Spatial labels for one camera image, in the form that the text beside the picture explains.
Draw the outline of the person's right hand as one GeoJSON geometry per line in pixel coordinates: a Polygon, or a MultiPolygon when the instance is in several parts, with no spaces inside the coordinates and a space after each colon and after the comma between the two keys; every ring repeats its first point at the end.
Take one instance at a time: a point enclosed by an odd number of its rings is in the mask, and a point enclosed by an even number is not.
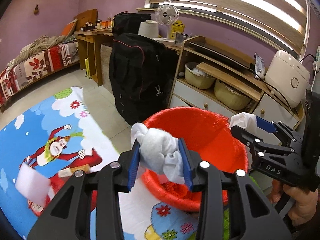
{"type": "Polygon", "coordinates": [[[268,199],[272,204],[276,204],[284,193],[295,200],[294,206],[288,212],[293,226],[302,225],[313,218],[317,209],[318,190],[312,192],[309,189],[290,187],[273,180],[268,199]]]}

